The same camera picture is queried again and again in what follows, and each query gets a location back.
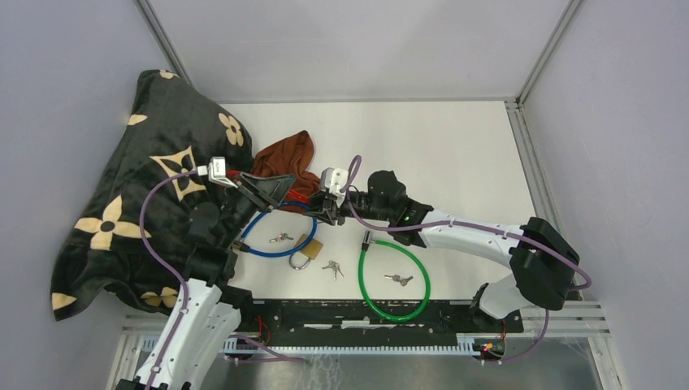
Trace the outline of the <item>large brass padlock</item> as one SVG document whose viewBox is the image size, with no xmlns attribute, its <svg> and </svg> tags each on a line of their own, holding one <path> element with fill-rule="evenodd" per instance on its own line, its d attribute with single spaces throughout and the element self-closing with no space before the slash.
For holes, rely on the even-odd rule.
<svg viewBox="0 0 689 390">
<path fill-rule="evenodd" d="M 295 271 L 306 269 L 315 260 L 323 248 L 323 243 L 317 239 L 311 239 L 298 251 L 288 257 L 289 266 Z"/>
</svg>

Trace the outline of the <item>blue cable lock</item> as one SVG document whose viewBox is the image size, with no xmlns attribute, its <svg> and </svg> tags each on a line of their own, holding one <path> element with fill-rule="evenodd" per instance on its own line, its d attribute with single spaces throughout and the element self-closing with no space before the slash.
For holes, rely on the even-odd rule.
<svg viewBox="0 0 689 390">
<path fill-rule="evenodd" d="M 267 211 L 260 211 L 257 216 L 255 216 L 249 224 L 245 227 L 244 231 L 240 234 L 240 237 L 238 240 L 233 242 L 230 246 L 231 249 L 237 249 L 240 252 L 244 253 L 249 253 L 253 254 L 262 258 L 282 258 L 285 256 L 290 256 L 298 252 L 299 250 L 305 248 L 315 237 L 315 234 L 318 229 L 318 220 L 315 217 L 312 217 L 312 224 L 311 224 L 311 230 L 310 233 L 306 236 L 306 238 L 299 244 L 297 244 L 295 247 L 292 247 L 291 249 L 281 251 L 281 252 L 265 252 L 257 249 L 251 248 L 249 245 L 245 243 L 246 237 L 249 235 L 251 230 L 255 227 L 255 225 L 267 214 Z"/>
</svg>

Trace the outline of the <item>red cable lock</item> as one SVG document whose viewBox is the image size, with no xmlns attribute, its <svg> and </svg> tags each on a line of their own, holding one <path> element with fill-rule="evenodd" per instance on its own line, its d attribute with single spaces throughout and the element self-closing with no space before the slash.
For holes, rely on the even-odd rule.
<svg viewBox="0 0 689 390">
<path fill-rule="evenodd" d="M 238 180 L 239 179 L 239 174 L 243 171 L 236 171 L 236 170 L 227 170 L 227 177 L 231 179 L 232 181 Z M 309 203 L 309 198 L 302 194 L 299 193 L 296 189 L 291 187 L 291 189 L 288 191 L 286 198 L 284 199 L 283 202 L 300 202 L 304 204 Z"/>
</svg>

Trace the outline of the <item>blue lock key bunch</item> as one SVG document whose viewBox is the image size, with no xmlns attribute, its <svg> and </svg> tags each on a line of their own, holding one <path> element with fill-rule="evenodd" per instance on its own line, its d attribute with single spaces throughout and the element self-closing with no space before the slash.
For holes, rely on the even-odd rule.
<svg viewBox="0 0 689 390">
<path fill-rule="evenodd" d="M 271 239 L 269 240 L 269 242 L 270 242 L 270 243 L 279 243 L 279 242 L 283 242 L 283 241 L 293 241 L 293 240 L 294 240 L 294 238 L 293 238 L 292 236 L 290 236 L 288 233 L 286 233 L 286 232 L 281 232 L 280 234 L 278 234 L 278 235 L 276 235 L 275 237 L 271 238 Z"/>
</svg>

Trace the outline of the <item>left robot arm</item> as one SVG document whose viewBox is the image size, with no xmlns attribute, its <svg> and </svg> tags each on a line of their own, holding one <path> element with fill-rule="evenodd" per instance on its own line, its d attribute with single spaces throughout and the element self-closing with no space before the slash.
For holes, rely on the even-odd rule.
<svg viewBox="0 0 689 390">
<path fill-rule="evenodd" d="M 229 286 L 238 254 L 232 245 L 259 211 L 272 211 L 286 198 L 294 175 L 261 178 L 240 172 L 218 178 L 237 195 L 224 206 L 212 201 L 189 213 L 188 239 L 193 247 L 179 273 L 180 292 L 153 352 L 131 379 L 118 389 L 198 389 L 235 331 L 254 324 L 252 293 Z"/>
</svg>

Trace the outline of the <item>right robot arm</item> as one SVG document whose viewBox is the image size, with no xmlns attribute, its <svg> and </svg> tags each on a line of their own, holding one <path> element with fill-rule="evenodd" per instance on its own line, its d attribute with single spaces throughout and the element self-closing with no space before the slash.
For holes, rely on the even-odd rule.
<svg viewBox="0 0 689 390">
<path fill-rule="evenodd" d="M 346 171 L 327 169 L 320 189 L 309 198 L 308 215 L 332 226 L 351 218 L 373 229 L 380 221 L 379 231 L 403 245 L 455 250 L 509 269 L 474 296 L 469 319 L 481 332 L 527 306 L 561 310 L 574 290 L 579 256 L 545 219 L 500 224 L 452 216 L 409 197 L 393 171 L 371 174 L 365 191 L 353 189 L 347 179 Z"/>
</svg>

